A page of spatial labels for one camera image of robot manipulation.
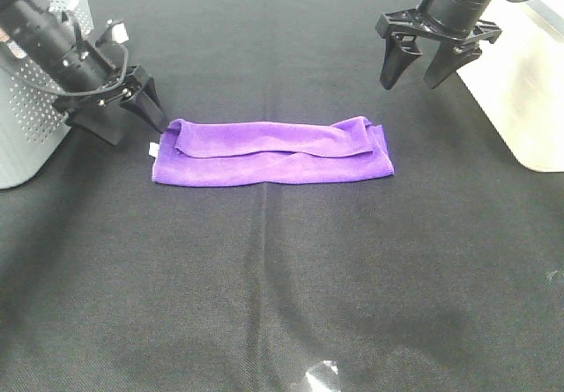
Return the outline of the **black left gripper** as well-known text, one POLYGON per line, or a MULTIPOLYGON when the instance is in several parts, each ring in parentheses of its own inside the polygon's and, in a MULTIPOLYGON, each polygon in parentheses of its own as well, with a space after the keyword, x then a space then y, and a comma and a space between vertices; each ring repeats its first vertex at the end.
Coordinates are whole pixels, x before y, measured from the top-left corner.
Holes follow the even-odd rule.
POLYGON ((68 114, 66 123, 80 128, 111 144, 118 145, 126 136, 126 114, 130 111, 158 132, 167 129, 167 116, 160 106, 154 78, 140 65, 129 66, 123 81, 94 92, 60 94, 53 107, 68 114))

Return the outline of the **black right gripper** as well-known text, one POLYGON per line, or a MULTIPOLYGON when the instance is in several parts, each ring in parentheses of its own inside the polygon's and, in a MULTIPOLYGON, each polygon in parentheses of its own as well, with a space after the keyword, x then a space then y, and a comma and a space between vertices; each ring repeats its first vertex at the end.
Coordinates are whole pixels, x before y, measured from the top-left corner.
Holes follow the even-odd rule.
POLYGON ((468 33, 457 32, 440 26, 415 9, 381 14, 375 30, 381 38, 387 38, 380 75, 386 90, 391 90, 404 71, 422 56, 417 37, 442 43, 424 75, 424 82, 434 89, 458 69, 481 57, 482 50, 474 42, 494 44, 501 36, 501 29, 494 22, 479 20, 468 33))

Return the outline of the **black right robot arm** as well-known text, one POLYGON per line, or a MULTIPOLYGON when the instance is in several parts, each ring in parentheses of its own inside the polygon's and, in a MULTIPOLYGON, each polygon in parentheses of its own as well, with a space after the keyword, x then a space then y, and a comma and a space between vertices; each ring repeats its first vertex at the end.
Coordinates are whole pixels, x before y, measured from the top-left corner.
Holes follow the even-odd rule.
POLYGON ((482 55, 479 43, 495 43, 501 29, 482 19, 492 0, 421 0, 417 7, 383 13, 375 30, 386 41, 380 82, 389 90, 422 52, 419 37, 439 44, 424 75, 430 88, 482 55))

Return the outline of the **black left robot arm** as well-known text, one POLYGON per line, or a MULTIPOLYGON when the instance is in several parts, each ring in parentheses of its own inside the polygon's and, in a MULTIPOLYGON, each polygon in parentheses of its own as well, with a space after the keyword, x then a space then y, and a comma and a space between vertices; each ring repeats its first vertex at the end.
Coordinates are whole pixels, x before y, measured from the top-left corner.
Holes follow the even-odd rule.
POLYGON ((49 0, 1 0, 1 28, 59 86, 54 109, 66 125, 118 144, 123 131, 108 107, 117 104, 163 133, 168 119, 155 82, 107 25, 99 38, 84 35, 71 11, 55 13, 49 0))

